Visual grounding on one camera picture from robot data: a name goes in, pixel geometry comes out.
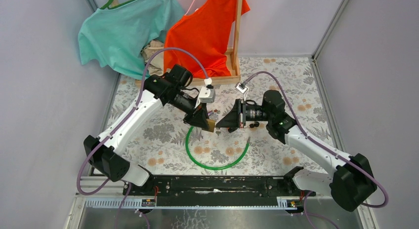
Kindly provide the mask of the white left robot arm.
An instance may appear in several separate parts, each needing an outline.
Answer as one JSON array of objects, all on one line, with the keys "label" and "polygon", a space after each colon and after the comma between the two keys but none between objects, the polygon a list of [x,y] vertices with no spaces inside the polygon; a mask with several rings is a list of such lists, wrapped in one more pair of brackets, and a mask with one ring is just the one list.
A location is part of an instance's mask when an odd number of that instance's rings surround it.
[{"label": "white left robot arm", "polygon": [[185,113],[184,123],[206,131],[214,130],[207,111],[207,104],[215,99],[212,80],[206,78],[198,96],[191,97],[184,91],[192,79],[192,74],[180,65],[174,65],[162,76],[151,75],[144,79],[139,97],[117,121],[98,137],[85,138],[89,164],[110,181],[130,182],[140,194],[149,194],[153,190],[150,173],[124,159],[123,151],[141,126],[166,104]]}]

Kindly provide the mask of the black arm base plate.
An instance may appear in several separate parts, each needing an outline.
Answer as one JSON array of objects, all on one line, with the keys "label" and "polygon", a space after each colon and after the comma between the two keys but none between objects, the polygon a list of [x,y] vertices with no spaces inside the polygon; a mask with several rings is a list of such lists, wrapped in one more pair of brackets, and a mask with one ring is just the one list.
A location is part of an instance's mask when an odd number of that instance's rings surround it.
[{"label": "black arm base plate", "polygon": [[297,188],[290,176],[152,175],[144,185],[126,187],[123,192],[169,205],[186,202],[212,206],[273,205],[273,201],[280,198],[299,207],[308,195],[307,190]]}]

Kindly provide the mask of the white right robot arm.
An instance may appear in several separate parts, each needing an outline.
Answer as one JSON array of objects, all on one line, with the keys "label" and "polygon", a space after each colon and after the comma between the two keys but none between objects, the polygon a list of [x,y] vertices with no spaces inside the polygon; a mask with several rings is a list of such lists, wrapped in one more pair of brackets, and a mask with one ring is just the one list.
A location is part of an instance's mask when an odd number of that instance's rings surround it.
[{"label": "white right robot arm", "polygon": [[217,124],[230,132],[243,128],[248,121],[266,122],[269,135],[297,149],[319,164],[325,173],[296,168],[283,182],[284,191],[296,195],[301,190],[332,197],[343,209],[352,212],[377,190],[368,159],[358,153],[351,156],[340,150],[327,152],[325,143],[304,134],[294,118],[285,111],[286,102],[279,91],[268,90],[262,104],[237,99],[232,110]]}]

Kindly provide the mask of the brass padlock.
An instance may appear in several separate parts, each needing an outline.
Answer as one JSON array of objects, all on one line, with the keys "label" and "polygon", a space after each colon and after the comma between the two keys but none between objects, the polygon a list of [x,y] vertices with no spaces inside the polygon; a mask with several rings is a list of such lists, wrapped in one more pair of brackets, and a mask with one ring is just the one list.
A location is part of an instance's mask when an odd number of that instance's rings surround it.
[{"label": "brass padlock", "polygon": [[214,132],[215,125],[216,125],[215,120],[213,120],[213,119],[207,119],[207,123],[208,123],[208,129],[207,129],[207,131],[208,132]]}]

